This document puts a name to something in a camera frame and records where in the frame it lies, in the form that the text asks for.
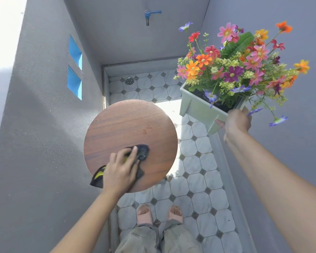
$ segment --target floor drain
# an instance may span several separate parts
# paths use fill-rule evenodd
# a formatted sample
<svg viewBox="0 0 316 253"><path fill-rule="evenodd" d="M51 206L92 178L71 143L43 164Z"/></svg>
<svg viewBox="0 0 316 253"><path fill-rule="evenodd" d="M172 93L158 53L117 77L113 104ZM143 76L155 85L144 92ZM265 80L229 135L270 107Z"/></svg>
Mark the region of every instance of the floor drain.
<svg viewBox="0 0 316 253"><path fill-rule="evenodd" d="M134 79L132 77L127 77L126 80L125 80L125 84L127 85L131 85L134 83Z"/></svg>

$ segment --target hand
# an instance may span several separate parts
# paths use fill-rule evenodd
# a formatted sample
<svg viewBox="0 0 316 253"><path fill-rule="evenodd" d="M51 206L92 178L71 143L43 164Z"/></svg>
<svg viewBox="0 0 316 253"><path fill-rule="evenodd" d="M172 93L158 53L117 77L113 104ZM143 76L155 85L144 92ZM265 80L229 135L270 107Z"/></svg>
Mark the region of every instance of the hand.
<svg viewBox="0 0 316 253"><path fill-rule="evenodd" d="M103 191L114 194L121 198L132 186L136 178L139 160L135 161L138 148L135 146L126 162L125 154L131 151L130 148L122 149L117 154L110 154L110 161L107 164L103 175Z"/></svg>
<svg viewBox="0 0 316 253"><path fill-rule="evenodd" d="M249 110L244 107L243 110L233 109L228 111L228 117L226 122L215 120L221 128L226 129L224 140L227 143L232 141L236 133L243 132L248 133L251 127L252 116L247 116Z"/></svg>

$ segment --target foot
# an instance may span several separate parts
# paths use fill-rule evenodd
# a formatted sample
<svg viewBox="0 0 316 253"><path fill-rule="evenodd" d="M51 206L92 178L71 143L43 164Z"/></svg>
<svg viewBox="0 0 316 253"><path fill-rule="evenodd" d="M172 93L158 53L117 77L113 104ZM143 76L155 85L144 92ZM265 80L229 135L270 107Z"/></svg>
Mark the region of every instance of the foot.
<svg viewBox="0 0 316 253"><path fill-rule="evenodd" d="M153 224L151 209L147 204L143 204L137 210L137 225Z"/></svg>
<svg viewBox="0 0 316 253"><path fill-rule="evenodd" d="M167 216L167 220L177 220L180 223L183 223L183 213L181 212L181 209L176 206L176 205L172 205L169 211L169 214Z"/></svg>

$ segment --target wood grain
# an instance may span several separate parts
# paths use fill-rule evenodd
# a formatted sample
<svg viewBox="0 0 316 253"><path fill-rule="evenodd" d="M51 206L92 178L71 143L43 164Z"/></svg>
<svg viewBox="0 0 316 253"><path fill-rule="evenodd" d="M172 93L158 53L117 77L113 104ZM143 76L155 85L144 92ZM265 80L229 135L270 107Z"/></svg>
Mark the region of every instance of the wood grain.
<svg viewBox="0 0 316 253"><path fill-rule="evenodd" d="M111 153L146 144L150 153L140 167L145 174L130 192L143 191L169 172L177 155L177 132L163 110L152 102L125 100L104 109L93 120L84 140L84 158L91 174L109 162Z"/></svg>

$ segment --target tiled floor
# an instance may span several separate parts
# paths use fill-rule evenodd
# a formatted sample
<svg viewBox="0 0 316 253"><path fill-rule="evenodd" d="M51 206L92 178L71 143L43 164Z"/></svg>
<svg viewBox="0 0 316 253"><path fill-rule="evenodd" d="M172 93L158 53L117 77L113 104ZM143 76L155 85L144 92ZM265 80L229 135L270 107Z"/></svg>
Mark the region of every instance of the tiled floor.
<svg viewBox="0 0 316 253"><path fill-rule="evenodd" d="M120 238L136 225L136 209L150 205L161 236L172 204L181 207L184 223L202 245L203 253L242 253L234 219L205 126L179 115L180 86L175 70L110 77L111 104L125 99L152 101L172 119L178 136L177 158L168 181L142 192L124 195L118 205ZM125 79L135 82L126 85Z"/></svg>

